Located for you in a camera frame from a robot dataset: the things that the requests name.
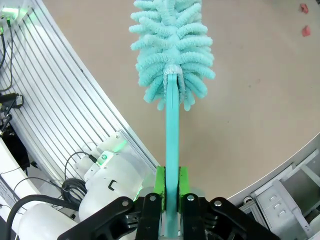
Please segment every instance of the brown surface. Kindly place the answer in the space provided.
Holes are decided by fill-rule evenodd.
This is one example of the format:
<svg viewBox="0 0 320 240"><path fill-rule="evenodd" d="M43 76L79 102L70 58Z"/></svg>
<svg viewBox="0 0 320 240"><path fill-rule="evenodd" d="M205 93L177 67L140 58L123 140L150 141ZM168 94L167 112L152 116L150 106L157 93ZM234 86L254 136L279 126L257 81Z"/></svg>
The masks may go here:
<svg viewBox="0 0 320 240"><path fill-rule="evenodd" d="M84 64L159 163L164 112L143 100L128 32L133 0L44 0ZM216 79L181 108L180 162L209 198L231 196L320 131L320 8L305 0L203 0ZM311 36L302 37L305 25Z"/></svg>

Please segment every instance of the bolt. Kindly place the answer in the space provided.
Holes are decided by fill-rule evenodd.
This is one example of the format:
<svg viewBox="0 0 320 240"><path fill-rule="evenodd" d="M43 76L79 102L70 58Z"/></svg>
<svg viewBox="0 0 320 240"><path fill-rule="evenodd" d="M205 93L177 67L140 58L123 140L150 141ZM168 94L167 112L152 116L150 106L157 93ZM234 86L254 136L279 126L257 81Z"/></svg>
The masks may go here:
<svg viewBox="0 0 320 240"><path fill-rule="evenodd" d="M188 201L193 201L195 200L195 197L192 195L189 195L186 199L188 199Z"/></svg>
<svg viewBox="0 0 320 240"><path fill-rule="evenodd" d="M222 202L219 201L219 200L217 200L217 201L214 202L214 205L215 205L216 207L221 207Z"/></svg>
<svg viewBox="0 0 320 240"><path fill-rule="evenodd" d="M122 202L122 206L126 207L126 206L128 206L128 205L129 205L129 202L128 202L127 200L124 200L124 201Z"/></svg>

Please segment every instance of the microfiber bristle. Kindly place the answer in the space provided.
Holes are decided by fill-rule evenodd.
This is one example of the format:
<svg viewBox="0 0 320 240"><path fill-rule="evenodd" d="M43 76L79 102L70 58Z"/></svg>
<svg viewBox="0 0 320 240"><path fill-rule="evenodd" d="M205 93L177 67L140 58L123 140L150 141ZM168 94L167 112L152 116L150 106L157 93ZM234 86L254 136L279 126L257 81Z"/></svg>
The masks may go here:
<svg viewBox="0 0 320 240"><path fill-rule="evenodd" d="M131 14L138 25L129 31L140 35L131 49L140 50L136 69L139 85L148 87L144 100L160 100L158 109L162 110L168 74L175 73L179 102L189 111L195 104L194 94L204 98L208 93L203 79L215 78L210 69L213 41L206 36L207 27L201 24L202 0L136 0L134 6L141 11Z"/></svg>

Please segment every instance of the red object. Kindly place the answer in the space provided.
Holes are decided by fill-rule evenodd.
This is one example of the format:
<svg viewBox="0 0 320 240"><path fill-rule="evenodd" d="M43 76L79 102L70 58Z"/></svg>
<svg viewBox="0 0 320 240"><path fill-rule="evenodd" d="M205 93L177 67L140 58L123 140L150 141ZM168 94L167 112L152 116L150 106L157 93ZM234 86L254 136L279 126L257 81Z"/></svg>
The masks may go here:
<svg viewBox="0 0 320 240"><path fill-rule="evenodd" d="M310 27L307 25L302 29L302 36L307 37L310 36L311 31L310 31Z"/></svg>
<svg viewBox="0 0 320 240"><path fill-rule="evenodd" d="M307 14L309 12L308 6L305 3L300 4L301 11Z"/></svg>

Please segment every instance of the teal handle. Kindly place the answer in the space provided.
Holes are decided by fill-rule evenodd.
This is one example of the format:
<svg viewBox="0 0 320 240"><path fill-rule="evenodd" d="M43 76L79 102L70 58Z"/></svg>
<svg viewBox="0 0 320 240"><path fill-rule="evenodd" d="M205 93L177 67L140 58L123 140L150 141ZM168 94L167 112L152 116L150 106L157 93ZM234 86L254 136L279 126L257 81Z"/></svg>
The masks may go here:
<svg viewBox="0 0 320 240"><path fill-rule="evenodd" d="M178 236L179 90L177 74L168 75L165 102L165 236Z"/></svg>

